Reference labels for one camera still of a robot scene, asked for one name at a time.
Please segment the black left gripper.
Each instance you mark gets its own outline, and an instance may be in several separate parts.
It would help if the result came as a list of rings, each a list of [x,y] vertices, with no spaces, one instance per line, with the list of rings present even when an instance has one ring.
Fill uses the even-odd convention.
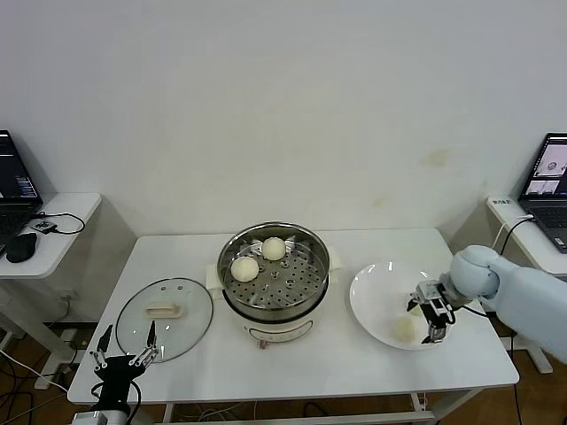
[[[97,347],[89,355],[95,362],[95,375],[100,379],[93,389],[99,390],[96,410],[129,410],[128,394],[130,384],[145,372],[157,357],[156,323],[151,322],[146,345],[134,355],[115,356],[106,359],[111,341],[113,325],[109,325],[99,338]]]

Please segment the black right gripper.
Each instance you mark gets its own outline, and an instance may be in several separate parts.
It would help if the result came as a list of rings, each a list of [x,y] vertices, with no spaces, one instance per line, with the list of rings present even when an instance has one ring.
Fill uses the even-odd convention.
[[[410,294],[407,310],[419,308],[427,321],[427,335],[421,344],[437,344],[447,335],[448,324],[455,324],[454,309],[444,295],[444,286],[438,281],[417,284]]]

